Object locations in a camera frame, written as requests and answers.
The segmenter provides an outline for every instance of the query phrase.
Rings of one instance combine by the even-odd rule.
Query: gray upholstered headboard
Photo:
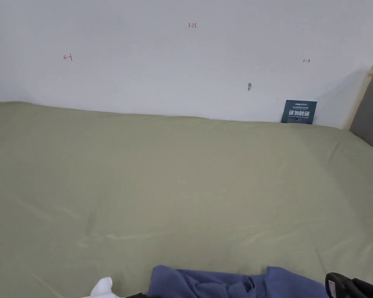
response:
[[[359,96],[361,100],[357,103],[349,130],[373,146],[373,67],[362,85]]]

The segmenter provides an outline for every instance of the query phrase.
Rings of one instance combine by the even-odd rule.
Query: red arrow mark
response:
[[[69,56],[67,56],[67,57],[64,55],[64,59],[66,60],[67,58],[70,58],[70,60],[73,62],[71,54],[69,54]]]

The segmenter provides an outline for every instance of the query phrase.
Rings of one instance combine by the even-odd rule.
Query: blue fabric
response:
[[[328,298],[324,285],[280,267],[266,274],[153,268],[148,296],[161,298]]]

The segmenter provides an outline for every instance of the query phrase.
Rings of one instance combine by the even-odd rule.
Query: blue card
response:
[[[317,101],[286,100],[282,123],[312,124]]]

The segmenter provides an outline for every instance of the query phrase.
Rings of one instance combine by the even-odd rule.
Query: green bedsheet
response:
[[[280,266],[373,283],[373,148],[300,124],[0,103],[0,297]]]

